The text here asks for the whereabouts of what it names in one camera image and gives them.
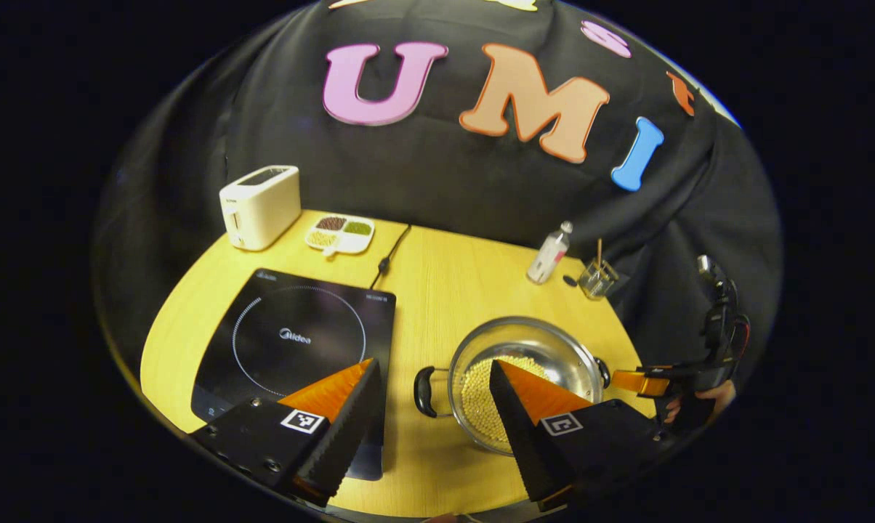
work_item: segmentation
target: induction cooktop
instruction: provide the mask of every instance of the induction cooktop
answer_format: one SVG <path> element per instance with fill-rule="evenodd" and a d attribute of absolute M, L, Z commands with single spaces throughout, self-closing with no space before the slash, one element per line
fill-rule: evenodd
<path fill-rule="evenodd" d="M 208 423 L 252 397 L 278 401 L 367 358 L 387 383 L 395 294 L 258 269 L 211 336 L 195 375 L 192 411 Z M 382 477 L 380 408 L 347 470 Z"/>

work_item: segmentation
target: power cord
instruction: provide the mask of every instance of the power cord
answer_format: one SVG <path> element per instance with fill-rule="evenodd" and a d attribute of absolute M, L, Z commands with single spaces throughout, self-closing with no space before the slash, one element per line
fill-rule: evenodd
<path fill-rule="evenodd" d="M 376 285 L 376 282 L 379 281 L 379 277 L 381 277 L 382 275 L 385 275 L 385 274 L 387 274 L 387 272 L 389 272 L 389 261 L 392 258 L 392 255 L 395 254 L 395 249 L 398 247 L 398 244 L 400 244 L 400 242 L 402 241 L 402 238 L 404 238 L 405 235 L 408 234 L 408 231 L 410 231 L 410 229 L 411 229 L 411 223 L 404 229 L 404 231 L 402 231 L 402 235 L 398 236 L 398 240 L 395 241 L 395 245 L 392 246 L 392 250 L 389 251 L 389 255 L 383 259 L 380 259 L 379 272 L 376 274 L 376 277 L 374 278 L 374 282 L 370 284 L 371 291 L 372 291 L 372 288 L 374 288 L 374 286 Z"/>

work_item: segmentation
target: white toaster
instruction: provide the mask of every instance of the white toaster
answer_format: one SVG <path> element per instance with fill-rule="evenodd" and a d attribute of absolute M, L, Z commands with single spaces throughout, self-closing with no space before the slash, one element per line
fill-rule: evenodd
<path fill-rule="evenodd" d="M 299 168 L 265 166 L 218 192 L 231 245 L 262 251 L 302 214 Z"/>

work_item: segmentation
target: wooden table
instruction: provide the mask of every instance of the wooden table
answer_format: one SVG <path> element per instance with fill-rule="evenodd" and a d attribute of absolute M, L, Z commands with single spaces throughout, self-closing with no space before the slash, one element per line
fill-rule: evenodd
<path fill-rule="evenodd" d="M 191 433 L 205 425 L 192 413 L 195 372 L 219 321 L 255 269 L 264 267 L 342 285 L 368 288 L 377 264 L 405 225 L 375 221 L 367 251 L 324 259 L 305 245 L 305 233 L 323 213 L 303 211 L 266 251 L 234 248 L 223 235 L 179 281 L 164 302 L 146 340 L 141 387 L 172 423 Z M 432 419 L 414 406 L 412 383 L 428 365 L 446 368 L 458 344 L 475 327 L 505 315 L 527 315 L 573 335 L 609 365 L 640 365 L 626 331 L 606 300 L 590 301 L 568 287 L 579 259 L 564 258 L 543 285 L 525 277 L 536 251 L 471 236 L 412 226 L 390 270 L 376 288 L 397 296 L 387 381 L 384 476 L 379 481 L 344 479 L 330 500 L 369 514 L 421 517 L 475 513 L 525 500 L 514 458 L 481 450 L 454 417 Z M 434 407 L 448 413 L 446 374 L 435 374 Z M 606 389 L 647 417 L 652 400 Z"/>

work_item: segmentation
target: plastic bottle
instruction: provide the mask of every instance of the plastic bottle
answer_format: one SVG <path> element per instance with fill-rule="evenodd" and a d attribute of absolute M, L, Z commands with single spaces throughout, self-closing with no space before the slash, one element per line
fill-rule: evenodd
<path fill-rule="evenodd" d="M 570 248 L 571 232 L 573 232 L 573 223 L 563 222 L 560 225 L 560 230 L 547 235 L 544 245 L 541 246 L 538 255 L 531 262 L 531 267 L 528 268 L 528 279 L 540 285 L 551 277 L 554 268 L 557 267 L 560 259 Z"/>

